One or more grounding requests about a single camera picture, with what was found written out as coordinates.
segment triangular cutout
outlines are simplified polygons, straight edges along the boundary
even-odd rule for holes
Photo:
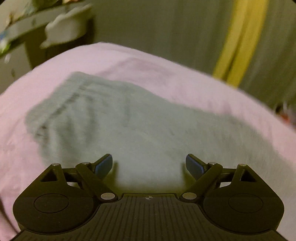
[[[54,182],[54,181],[57,181],[57,176],[54,173],[54,170],[51,169],[41,181],[42,182]]]
[[[242,182],[256,182],[255,178],[247,171],[245,170],[242,177],[241,177]]]

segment yellow strip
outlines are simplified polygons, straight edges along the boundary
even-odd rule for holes
[[[243,26],[247,18],[249,1],[250,0],[234,1],[231,23],[226,37],[226,42],[213,74],[213,77],[215,78],[226,78],[242,35]]]
[[[238,87],[251,62],[264,25],[269,0],[249,0],[250,15],[227,77],[227,84]]]

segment pink fabric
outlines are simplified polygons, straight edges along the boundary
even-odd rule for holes
[[[0,214],[1,241],[19,231],[12,213],[15,199],[46,168],[26,131],[26,113],[74,71],[134,83],[171,102],[233,115],[269,140],[296,173],[296,133],[250,96],[137,50],[106,43],[81,46],[38,66],[0,95],[0,198],[9,218]]]

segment silver screw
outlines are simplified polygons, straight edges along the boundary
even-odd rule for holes
[[[115,195],[114,195],[114,193],[106,192],[101,195],[101,198],[104,200],[111,200],[111,199],[115,198]]]
[[[193,192],[186,192],[182,195],[183,198],[187,199],[187,200],[193,200],[197,198],[197,195]]]

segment gray curtain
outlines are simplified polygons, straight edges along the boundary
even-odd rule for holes
[[[232,0],[89,0],[95,42],[135,48],[212,74]]]
[[[240,88],[269,107],[296,103],[296,3],[270,0],[255,55]]]

